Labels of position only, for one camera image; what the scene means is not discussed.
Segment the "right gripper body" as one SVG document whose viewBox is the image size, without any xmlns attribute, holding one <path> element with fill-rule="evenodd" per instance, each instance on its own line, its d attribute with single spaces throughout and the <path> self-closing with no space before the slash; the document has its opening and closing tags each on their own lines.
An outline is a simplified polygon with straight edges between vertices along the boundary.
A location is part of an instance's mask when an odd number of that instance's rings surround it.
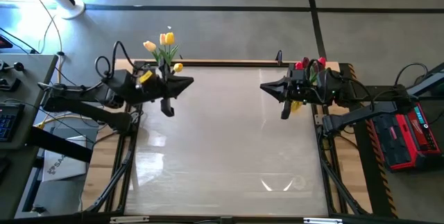
<svg viewBox="0 0 444 224">
<path fill-rule="evenodd" d="M 305 71 L 305 83 L 306 83 L 306 92 L 305 94 L 301 94 L 299 96 L 292 96 L 289 92 L 289 98 L 292 101 L 300 101 L 300 102 L 306 102 L 306 103 L 314 103 L 318 105 L 325 104 L 325 99 L 321 96 L 321 93 L 317 89 L 315 85 L 313 85 L 313 82 L 310 80 L 309 75 L 307 75 L 307 72 Z"/>
</svg>

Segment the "black keyboard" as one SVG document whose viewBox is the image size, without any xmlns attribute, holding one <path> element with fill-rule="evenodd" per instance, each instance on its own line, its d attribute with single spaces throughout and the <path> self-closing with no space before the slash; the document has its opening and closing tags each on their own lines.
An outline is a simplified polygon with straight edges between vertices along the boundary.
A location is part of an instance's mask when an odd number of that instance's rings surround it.
<svg viewBox="0 0 444 224">
<path fill-rule="evenodd" d="M 0 103 L 0 143 L 11 142 L 24 111 L 21 103 Z"/>
</svg>

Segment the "grey desk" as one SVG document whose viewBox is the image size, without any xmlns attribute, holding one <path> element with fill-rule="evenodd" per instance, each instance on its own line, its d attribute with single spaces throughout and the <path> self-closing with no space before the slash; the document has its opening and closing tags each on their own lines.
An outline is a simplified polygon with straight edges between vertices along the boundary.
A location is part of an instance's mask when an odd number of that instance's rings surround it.
<svg viewBox="0 0 444 224">
<path fill-rule="evenodd" d="M 7 80 L 20 79 L 21 84 L 18 89 L 15 92 L 0 92 L 0 103 L 24 104 L 23 116 L 15 131 L 15 137 L 9 143 L 0 144 L 0 159 L 5 157 L 10 161 L 4 176 L 0 179 L 0 220 L 8 220 L 15 217 L 39 150 L 38 147 L 26 145 L 43 97 L 43 91 L 37 84 L 50 81 L 58 56 L 0 54 L 0 60 L 9 65 L 16 62 L 24 65 L 23 72 L 12 70 L 2 73 Z"/>
</svg>

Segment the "red black tool case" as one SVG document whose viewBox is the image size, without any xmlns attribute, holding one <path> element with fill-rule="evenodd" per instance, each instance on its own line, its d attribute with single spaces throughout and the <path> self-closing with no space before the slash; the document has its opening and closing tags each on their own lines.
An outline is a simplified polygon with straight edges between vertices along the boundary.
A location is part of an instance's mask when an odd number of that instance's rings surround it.
<svg viewBox="0 0 444 224">
<path fill-rule="evenodd" d="M 372 122 L 389 171 L 430 169 L 444 159 L 421 104 L 416 103 L 407 114 L 381 114 Z"/>
</svg>

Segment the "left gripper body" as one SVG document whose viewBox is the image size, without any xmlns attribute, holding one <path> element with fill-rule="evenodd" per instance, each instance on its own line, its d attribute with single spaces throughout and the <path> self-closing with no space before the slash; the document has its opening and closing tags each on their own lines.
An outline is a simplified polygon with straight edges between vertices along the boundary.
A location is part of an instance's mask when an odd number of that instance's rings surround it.
<svg viewBox="0 0 444 224">
<path fill-rule="evenodd" d="M 157 74 L 156 71 L 152 71 L 152 72 L 153 72 L 153 75 L 151 76 L 151 78 L 155 77 L 155 76 L 162 77 L 161 73 Z M 141 94 L 141 97 L 144 98 L 145 101 L 152 101 L 153 102 L 153 101 L 155 101 L 157 99 L 162 100 L 162 96 L 163 95 L 160 95 L 160 94 L 150 94 L 148 92 L 148 90 L 147 90 L 148 81 L 146 81 L 143 84 L 140 84 L 139 81 L 138 81 L 138 78 L 139 77 L 137 77 L 137 79 L 136 79 L 135 88 Z"/>
</svg>

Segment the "silver metal bracket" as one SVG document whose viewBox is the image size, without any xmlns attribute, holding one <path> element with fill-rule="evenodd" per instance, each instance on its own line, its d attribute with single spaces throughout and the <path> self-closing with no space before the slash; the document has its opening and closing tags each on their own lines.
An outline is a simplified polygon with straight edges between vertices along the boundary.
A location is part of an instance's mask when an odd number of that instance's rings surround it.
<svg viewBox="0 0 444 224">
<path fill-rule="evenodd" d="M 110 219 L 109 224 L 147 223 L 149 221 L 149 216 L 115 216 Z"/>
<path fill-rule="evenodd" d="M 340 218 L 303 218 L 304 224 L 343 224 Z"/>
</svg>

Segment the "black joystick knob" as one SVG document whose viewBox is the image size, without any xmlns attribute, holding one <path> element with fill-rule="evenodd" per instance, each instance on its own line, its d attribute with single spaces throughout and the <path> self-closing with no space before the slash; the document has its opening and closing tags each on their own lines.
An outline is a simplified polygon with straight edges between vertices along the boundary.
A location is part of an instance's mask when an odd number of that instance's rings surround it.
<svg viewBox="0 0 444 224">
<path fill-rule="evenodd" d="M 9 70 L 16 70 L 16 71 L 24 71 L 24 65 L 21 62 L 15 62 L 13 65 L 9 65 L 3 60 L 0 60 L 0 72 L 7 72 Z"/>
</svg>

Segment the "black hazard striped strip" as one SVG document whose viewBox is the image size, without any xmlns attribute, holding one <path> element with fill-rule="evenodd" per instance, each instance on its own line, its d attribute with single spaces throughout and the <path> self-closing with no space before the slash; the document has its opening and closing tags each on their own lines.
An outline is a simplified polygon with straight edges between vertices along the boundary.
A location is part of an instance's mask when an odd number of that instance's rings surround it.
<svg viewBox="0 0 444 224">
<path fill-rule="evenodd" d="M 363 120 L 353 130 L 345 139 L 335 139 L 342 181 L 364 210 L 376 216 L 397 218 L 373 125 Z"/>
</svg>

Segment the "white printed box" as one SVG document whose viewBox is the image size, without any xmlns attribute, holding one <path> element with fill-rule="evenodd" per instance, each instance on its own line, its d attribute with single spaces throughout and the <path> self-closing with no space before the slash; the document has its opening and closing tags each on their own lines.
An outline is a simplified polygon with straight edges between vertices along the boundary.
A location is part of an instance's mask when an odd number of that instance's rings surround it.
<svg viewBox="0 0 444 224">
<path fill-rule="evenodd" d="M 71 178 L 86 173 L 86 163 L 46 150 L 42 181 L 54 181 Z"/>
</svg>

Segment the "black metal bar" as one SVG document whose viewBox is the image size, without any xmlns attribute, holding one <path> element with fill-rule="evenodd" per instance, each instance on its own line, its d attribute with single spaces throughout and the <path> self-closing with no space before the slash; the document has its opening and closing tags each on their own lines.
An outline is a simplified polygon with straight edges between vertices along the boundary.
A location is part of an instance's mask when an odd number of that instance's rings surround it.
<svg viewBox="0 0 444 224">
<path fill-rule="evenodd" d="M 43 148 L 85 163 L 89 163 L 92 158 L 91 149 L 55 136 L 52 133 L 37 127 L 31 128 L 26 143 L 30 146 Z"/>
</svg>

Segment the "peach tulip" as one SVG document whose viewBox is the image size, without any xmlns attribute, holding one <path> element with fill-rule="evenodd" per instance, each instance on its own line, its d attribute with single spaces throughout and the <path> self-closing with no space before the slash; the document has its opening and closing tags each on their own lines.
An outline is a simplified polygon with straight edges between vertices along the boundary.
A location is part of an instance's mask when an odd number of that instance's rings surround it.
<svg viewBox="0 0 444 224">
<path fill-rule="evenodd" d="M 163 53 L 161 49 L 158 49 L 156 44 L 154 44 L 153 42 L 150 41 L 146 41 L 143 43 L 143 46 L 145 47 L 145 49 L 147 51 L 149 51 L 152 56 L 155 58 L 155 61 L 160 64 L 161 61 L 163 60 Z"/>
<path fill-rule="evenodd" d="M 160 34 L 160 48 L 159 48 L 159 50 L 160 50 L 160 55 L 162 56 L 162 58 L 164 59 L 164 60 L 167 60 L 166 58 L 166 54 L 167 54 L 167 51 L 166 51 L 166 44 L 167 44 L 167 42 L 166 42 L 166 34 L 165 33 L 161 33 Z"/>
</svg>

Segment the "black metal table frame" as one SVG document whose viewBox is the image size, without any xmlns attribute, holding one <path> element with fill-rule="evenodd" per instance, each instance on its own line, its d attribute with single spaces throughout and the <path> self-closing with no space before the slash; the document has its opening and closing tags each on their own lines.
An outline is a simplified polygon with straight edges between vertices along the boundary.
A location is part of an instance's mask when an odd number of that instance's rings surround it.
<svg viewBox="0 0 444 224">
<path fill-rule="evenodd" d="M 183 64 L 189 67 L 222 67 L 228 69 L 282 68 L 289 65 L 287 62 L 278 64 L 276 61 L 260 60 L 185 60 Z M 79 209 L 83 211 L 94 204 L 100 193 L 105 189 L 105 186 L 108 185 L 117 167 L 122 162 L 123 156 L 126 155 L 130 143 L 128 138 L 121 141 L 118 136 L 112 135 L 109 127 L 98 131 L 97 140 L 99 144 L 93 152 L 92 163 L 89 165 L 85 186 L 79 196 Z M 369 190 L 367 189 L 364 169 L 361 164 L 361 155 L 354 132 L 347 130 L 339 136 L 320 140 L 318 142 L 318 151 L 320 156 L 325 156 L 325 159 L 332 167 L 332 171 L 336 173 L 336 177 L 341 180 L 344 187 L 353 197 L 355 206 L 372 214 L 373 208 L 371 207 Z M 133 164 L 124 172 L 118 180 L 116 187 L 99 209 L 100 213 L 124 212 L 129 209 L 126 196 L 134 181 L 129 176 L 135 172 L 135 169 L 136 166 Z M 346 201 L 346 197 L 339 193 L 338 186 L 325 169 L 321 169 L 321 177 L 323 179 L 327 211 L 330 214 L 353 215 L 354 212 L 351 205 Z M 198 219 L 202 224 L 246 224 L 260 223 L 261 221 L 267 222 L 270 220 L 270 217 L 259 215 L 247 216 L 245 214 L 210 214 L 208 219 L 205 219 L 203 216 L 199 216 Z"/>
</svg>

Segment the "grey metal stand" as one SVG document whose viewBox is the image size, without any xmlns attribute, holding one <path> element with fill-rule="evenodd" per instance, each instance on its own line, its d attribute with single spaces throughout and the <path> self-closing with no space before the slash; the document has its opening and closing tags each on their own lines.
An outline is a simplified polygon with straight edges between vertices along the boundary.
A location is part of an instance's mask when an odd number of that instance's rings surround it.
<svg viewBox="0 0 444 224">
<path fill-rule="evenodd" d="M 409 88 L 407 94 L 410 96 L 420 96 L 433 87 L 444 83 L 444 62 L 434 67 L 430 75 L 426 75 L 422 82 Z"/>
</svg>

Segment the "yellow tag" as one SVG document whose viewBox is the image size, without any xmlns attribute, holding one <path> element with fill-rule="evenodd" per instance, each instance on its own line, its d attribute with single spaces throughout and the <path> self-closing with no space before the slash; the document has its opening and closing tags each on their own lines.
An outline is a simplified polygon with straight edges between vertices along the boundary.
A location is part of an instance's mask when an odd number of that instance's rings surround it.
<svg viewBox="0 0 444 224">
<path fill-rule="evenodd" d="M 138 78 L 139 83 L 140 84 L 145 83 L 152 75 L 153 75 L 153 72 L 151 70 L 148 70 L 145 74 L 141 75 Z"/>
</svg>

